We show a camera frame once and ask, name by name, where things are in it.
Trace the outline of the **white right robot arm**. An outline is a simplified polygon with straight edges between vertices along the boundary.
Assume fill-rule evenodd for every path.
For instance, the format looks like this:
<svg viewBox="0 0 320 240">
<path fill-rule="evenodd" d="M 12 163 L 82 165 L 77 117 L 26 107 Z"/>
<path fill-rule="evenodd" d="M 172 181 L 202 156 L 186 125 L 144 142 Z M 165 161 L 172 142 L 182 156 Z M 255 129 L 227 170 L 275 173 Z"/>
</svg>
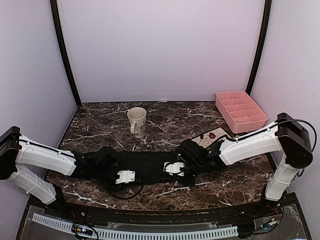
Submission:
<svg viewBox="0 0 320 240">
<path fill-rule="evenodd" d="M 164 162 L 163 171 L 171 176 L 193 177 L 258 155 L 282 151 L 283 158 L 266 185 L 265 198 L 255 205 L 255 213 L 266 217 L 300 170 L 313 161 L 316 145 L 311 144 L 303 123 L 304 120 L 293 119 L 283 112 L 277 115 L 276 121 L 240 137 L 224 134 L 213 142 L 187 139 L 177 147 L 173 160 Z"/>
</svg>

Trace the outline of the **black striped underwear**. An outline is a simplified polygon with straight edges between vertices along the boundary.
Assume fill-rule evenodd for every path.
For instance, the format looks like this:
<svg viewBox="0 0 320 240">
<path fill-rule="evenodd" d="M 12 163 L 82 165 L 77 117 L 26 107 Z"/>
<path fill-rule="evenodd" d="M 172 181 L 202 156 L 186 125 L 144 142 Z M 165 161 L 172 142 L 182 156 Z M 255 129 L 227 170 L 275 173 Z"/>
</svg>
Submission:
<svg viewBox="0 0 320 240">
<path fill-rule="evenodd" d="M 182 162 L 173 151 L 119 151 L 117 155 L 119 169 L 134 171 L 137 179 L 146 185 L 178 182 L 183 186 L 193 187 L 196 183 L 193 175 L 170 175 L 164 171 L 167 163 Z"/>
</svg>

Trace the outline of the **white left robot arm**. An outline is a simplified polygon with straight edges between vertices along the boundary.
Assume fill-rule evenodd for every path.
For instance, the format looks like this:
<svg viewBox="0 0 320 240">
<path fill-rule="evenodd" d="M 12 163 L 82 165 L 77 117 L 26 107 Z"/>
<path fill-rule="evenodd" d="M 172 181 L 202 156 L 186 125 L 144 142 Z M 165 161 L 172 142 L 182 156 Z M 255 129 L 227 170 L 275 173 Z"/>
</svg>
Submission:
<svg viewBox="0 0 320 240">
<path fill-rule="evenodd" d="M 121 158 L 111 147 L 81 153 L 53 148 L 22 135 L 17 126 L 10 127 L 0 137 L 0 178 L 19 186 L 38 198 L 60 218 L 71 213 L 62 190 L 45 182 L 26 166 L 52 170 L 74 179 L 96 179 L 111 193 L 122 184 L 131 184 L 137 173 L 121 168 Z"/>
</svg>

